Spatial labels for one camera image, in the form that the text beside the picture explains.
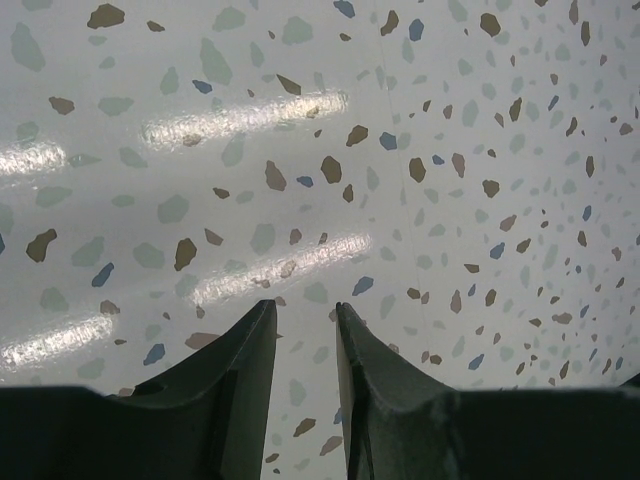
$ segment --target speckled floor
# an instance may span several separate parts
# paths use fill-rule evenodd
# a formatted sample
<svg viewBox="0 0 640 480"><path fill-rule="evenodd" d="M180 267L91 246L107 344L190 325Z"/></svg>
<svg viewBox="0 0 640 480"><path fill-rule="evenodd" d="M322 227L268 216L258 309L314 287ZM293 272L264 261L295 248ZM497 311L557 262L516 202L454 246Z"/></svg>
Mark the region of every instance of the speckled floor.
<svg viewBox="0 0 640 480"><path fill-rule="evenodd" d="M453 386L631 377L639 9L4 6L0 383L126 393L276 298L263 478L339 479L336 301Z"/></svg>

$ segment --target black plastic part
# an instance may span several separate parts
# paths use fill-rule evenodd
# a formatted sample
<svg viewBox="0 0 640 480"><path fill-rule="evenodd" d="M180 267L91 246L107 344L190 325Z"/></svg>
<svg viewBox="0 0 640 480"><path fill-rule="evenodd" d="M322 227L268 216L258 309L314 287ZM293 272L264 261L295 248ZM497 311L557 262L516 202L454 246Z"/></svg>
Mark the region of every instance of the black plastic part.
<svg viewBox="0 0 640 480"><path fill-rule="evenodd" d="M275 302L131 397L82 387L0 389L0 478L260 478Z"/></svg>
<svg viewBox="0 0 640 480"><path fill-rule="evenodd" d="M640 390L456 391L336 310L348 480L638 478Z"/></svg>

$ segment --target blue speck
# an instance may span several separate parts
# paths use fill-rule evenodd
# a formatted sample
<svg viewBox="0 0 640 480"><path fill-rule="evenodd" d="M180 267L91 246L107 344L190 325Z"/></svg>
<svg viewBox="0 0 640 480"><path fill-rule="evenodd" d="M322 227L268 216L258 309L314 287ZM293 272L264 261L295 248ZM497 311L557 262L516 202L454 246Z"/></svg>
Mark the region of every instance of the blue speck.
<svg viewBox="0 0 640 480"><path fill-rule="evenodd" d="M192 82L193 86L196 87L200 93L207 94L213 91L213 87L207 82L201 80L192 80Z"/></svg>
<svg viewBox="0 0 640 480"><path fill-rule="evenodd" d="M102 270L98 272L98 275L93 277L93 280L91 280L91 286L101 287L102 285L104 285L107 282L107 280L109 280L109 275L111 275L112 271L113 271L113 263L109 262L104 267L102 267Z"/></svg>
<svg viewBox="0 0 640 480"><path fill-rule="evenodd" d="M416 18L411 25L409 25L409 39L412 42L417 42L422 38L422 31L424 30L424 23L420 19Z"/></svg>
<svg viewBox="0 0 640 480"><path fill-rule="evenodd" d="M353 9L353 5L351 5L351 2L338 0L337 2L333 2L333 6L340 10L340 13L342 13L345 17L353 18L356 16L356 11Z"/></svg>
<svg viewBox="0 0 640 480"><path fill-rule="evenodd" d="M482 363L482 360L484 360L484 353L481 353L469 362L469 370L477 370Z"/></svg>
<svg viewBox="0 0 640 480"><path fill-rule="evenodd" d="M388 132L384 132L382 135L380 135L380 145L382 145L386 150L395 150L396 148L398 148L396 136L391 135Z"/></svg>
<svg viewBox="0 0 640 480"><path fill-rule="evenodd" d="M298 177L296 180L307 188L313 187L313 179L311 177Z"/></svg>
<svg viewBox="0 0 640 480"><path fill-rule="evenodd" d="M551 103L549 104L549 111L551 111L551 109L556 106L556 103L558 103L558 100L560 100L560 97L557 95L554 95L553 98L551 99Z"/></svg>
<svg viewBox="0 0 640 480"><path fill-rule="evenodd" d="M497 260L502 256L503 253L504 253L504 242L499 243L498 245L493 247L489 252L489 256L494 260Z"/></svg>
<svg viewBox="0 0 640 480"><path fill-rule="evenodd" d="M149 350L149 353L147 353L147 358L144 359L142 364L146 366L151 365L152 363L156 363L158 360L164 357L164 353L164 344L156 343L153 347L151 347L151 350Z"/></svg>
<svg viewBox="0 0 640 480"><path fill-rule="evenodd" d="M369 290L371 287L373 287L373 278L362 277L360 280L358 280L358 283L356 283L356 286L353 287L353 292L351 293L351 295L353 297L357 297L361 293L364 293L367 290Z"/></svg>

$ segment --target glossy floor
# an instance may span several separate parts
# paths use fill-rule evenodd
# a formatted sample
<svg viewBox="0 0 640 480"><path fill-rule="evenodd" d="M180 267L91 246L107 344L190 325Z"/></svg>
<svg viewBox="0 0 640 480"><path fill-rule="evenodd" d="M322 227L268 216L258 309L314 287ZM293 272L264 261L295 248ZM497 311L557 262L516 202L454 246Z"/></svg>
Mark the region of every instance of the glossy floor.
<svg viewBox="0 0 640 480"><path fill-rule="evenodd" d="M339 479L336 301L453 386L637 373L638 5L396 3L5 7L0 382L130 389L277 298L263 477Z"/></svg>

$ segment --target brown speck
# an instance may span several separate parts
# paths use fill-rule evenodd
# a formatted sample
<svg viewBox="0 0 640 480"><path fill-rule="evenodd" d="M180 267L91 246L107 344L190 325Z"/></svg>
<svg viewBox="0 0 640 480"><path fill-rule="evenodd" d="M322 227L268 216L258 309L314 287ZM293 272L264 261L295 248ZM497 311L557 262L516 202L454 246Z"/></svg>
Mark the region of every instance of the brown speck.
<svg viewBox="0 0 640 480"><path fill-rule="evenodd" d="M571 135L573 132L576 131L577 127L578 127L578 119L576 117L572 117L571 124L569 125L569 128L565 132L565 135L568 137L569 135Z"/></svg>
<svg viewBox="0 0 640 480"><path fill-rule="evenodd" d="M224 239L220 235L212 232L208 228L204 229L204 236L207 238L207 242L218 247L222 245L222 242L224 241Z"/></svg>
<svg viewBox="0 0 640 480"><path fill-rule="evenodd" d="M294 438L299 437L303 433L307 433L309 430L311 430L315 426L316 426L316 419L315 418L305 418L296 427L296 431L293 434Z"/></svg>
<svg viewBox="0 0 640 480"><path fill-rule="evenodd" d="M179 272L184 267L191 263L196 256L198 249L191 241L190 238L184 238L178 242L178 248L176 248L176 263L173 268L176 272Z"/></svg>
<svg viewBox="0 0 640 480"><path fill-rule="evenodd" d="M342 180L342 167L340 166L340 162L332 156L325 157L320 170L322 170L324 178L327 179L328 183L338 183Z"/></svg>
<svg viewBox="0 0 640 480"><path fill-rule="evenodd" d="M591 40L591 30L589 29L589 22L582 22L582 28L580 28L580 38L582 44L586 47Z"/></svg>
<svg viewBox="0 0 640 480"><path fill-rule="evenodd" d="M320 107L316 105L315 107L310 109L305 116L307 118L316 118L318 116L318 113L320 113Z"/></svg>
<svg viewBox="0 0 640 480"><path fill-rule="evenodd" d="M120 313L120 309L111 300L103 300L100 302L100 313L103 315L117 315Z"/></svg>
<svg viewBox="0 0 640 480"><path fill-rule="evenodd" d="M516 223L517 215L511 215L510 217L505 218L500 222L500 230L503 232L508 232L511 230L511 227Z"/></svg>
<svg viewBox="0 0 640 480"><path fill-rule="evenodd" d="M455 168L456 173L460 178L464 178L464 169L465 169L465 161L464 157L459 153L454 153L451 157L451 163L453 163L453 168Z"/></svg>
<svg viewBox="0 0 640 480"><path fill-rule="evenodd" d="M356 145L369 136L369 129L362 125L356 125L351 129L349 137L347 138L347 147Z"/></svg>
<svg viewBox="0 0 640 480"><path fill-rule="evenodd" d="M349 184L345 187L342 192L342 198L344 198L347 203L353 202L353 185Z"/></svg>
<svg viewBox="0 0 640 480"><path fill-rule="evenodd" d="M194 350L200 350L218 337L220 337L220 335L216 335L215 333L196 332L192 333L191 336L185 340L184 344Z"/></svg>
<svg viewBox="0 0 640 480"><path fill-rule="evenodd" d="M202 141L202 135L197 133L190 133L182 137L182 144L185 147L195 147Z"/></svg>
<svg viewBox="0 0 640 480"><path fill-rule="evenodd" d="M460 313L462 310L462 298L460 298L460 290L456 290L451 297L451 303L449 304L453 313Z"/></svg>
<svg viewBox="0 0 640 480"><path fill-rule="evenodd" d="M385 23L382 28L380 28L380 35L383 37L385 35L389 35L391 32L395 30L398 26L400 19L398 18L398 14L395 10L389 10L389 15L387 15L387 23Z"/></svg>
<svg viewBox="0 0 640 480"><path fill-rule="evenodd" d="M552 315L551 319L554 322L558 322L560 325L568 325L573 320L573 315L570 313L564 312L560 315Z"/></svg>
<svg viewBox="0 0 640 480"><path fill-rule="evenodd" d="M578 23L578 16L578 0L573 0L569 7L569 20L571 20L571 23L576 25Z"/></svg>
<svg viewBox="0 0 640 480"><path fill-rule="evenodd" d="M578 233L578 243L583 247L587 246L587 236L584 234L584 231L580 230Z"/></svg>
<svg viewBox="0 0 640 480"><path fill-rule="evenodd" d="M480 16L480 28L487 32L491 37L495 37L502 29L495 15L483 13Z"/></svg>
<svg viewBox="0 0 640 480"><path fill-rule="evenodd" d="M526 240L523 240L518 244L518 246L516 247L516 252L518 253L526 252L527 248L529 248L529 245L531 245L531 239L527 238Z"/></svg>
<svg viewBox="0 0 640 480"><path fill-rule="evenodd" d="M565 364L562 366L562 368L560 369L560 380L564 380L568 372L569 372L569 360L567 360Z"/></svg>
<svg viewBox="0 0 640 480"><path fill-rule="evenodd" d="M149 30L151 30L152 32L164 32L165 30L162 25L151 20L147 22L147 27L149 27Z"/></svg>
<svg viewBox="0 0 640 480"><path fill-rule="evenodd" d="M61 97L49 97L49 103L60 115L68 115L76 109L71 100Z"/></svg>
<svg viewBox="0 0 640 480"><path fill-rule="evenodd" d="M484 297L484 304L487 307L490 307L496 301L497 293L498 292L496 292L493 288L487 292L487 295Z"/></svg>
<svg viewBox="0 0 640 480"><path fill-rule="evenodd" d="M282 172L276 167L276 164L271 160L267 160L267 168L264 170L264 174L267 177L267 185L271 190L284 192L287 181L282 176Z"/></svg>
<svg viewBox="0 0 640 480"><path fill-rule="evenodd" d="M519 97L509 108L509 117L515 122L520 117L520 109L522 108L522 97Z"/></svg>
<svg viewBox="0 0 640 480"><path fill-rule="evenodd" d="M495 180L484 180L482 182L482 188L487 197L493 198L500 191L500 184Z"/></svg>
<svg viewBox="0 0 640 480"><path fill-rule="evenodd" d="M300 240L302 240L302 233L300 233L300 230L297 228L291 230L291 233L289 234L289 245L295 245Z"/></svg>
<svg viewBox="0 0 640 480"><path fill-rule="evenodd" d="M620 135L627 135L629 133L633 132L633 127L631 125L629 125L628 123L623 123L620 126Z"/></svg>
<svg viewBox="0 0 640 480"><path fill-rule="evenodd" d="M607 364L604 366L604 369L602 370L602 374L604 375L605 373L607 373L607 371L611 368L611 359L607 358Z"/></svg>
<svg viewBox="0 0 640 480"><path fill-rule="evenodd" d="M282 84L282 88L284 88L287 93L292 95L302 95L302 87L300 87L296 82L277 73L276 77L278 77L278 80L280 80L280 83Z"/></svg>
<svg viewBox="0 0 640 480"><path fill-rule="evenodd" d="M412 158L409 161L409 175L416 182L422 182L426 173L427 170L424 168L424 164L422 163L422 159L420 157Z"/></svg>
<svg viewBox="0 0 640 480"><path fill-rule="evenodd" d="M110 3L103 3L94 12L91 12L87 27L93 29L107 28L121 23L124 23L124 12Z"/></svg>
<svg viewBox="0 0 640 480"><path fill-rule="evenodd" d="M229 198L229 190L225 190L224 188L214 188L213 193L216 194L218 198L225 199Z"/></svg>
<svg viewBox="0 0 640 480"><path fill-rule="evenodd" d="M295 260L289 260L280 269L280 278L289 278L296 268Z"/></svg>
<svg viewBox="0 0 640 480"><path fill-rule="evenodd" d="M36 238L27 245L27 255L36 263L44 262L47 256L47 247L56 238L58 238L58 234L53 228L36 235Z"/></svg>
<svg viewBox="0 0 640 480"><path fill-rule="evenodd" d="M420 298L420 290L416 290L415 288L410 288L407 290L407 295L411 300L417 300Z"/></svg>
<svg viewBox="0 0 640 480"><path fill-rule="evenodd" d="M587 171L587 176L589 178L591 178L593 176L593 172L596 169L595 164L593 163L593 157L591 155L589 155L587 157L587 163L586 163L585 168L586 168L586 171Z"/></svg>

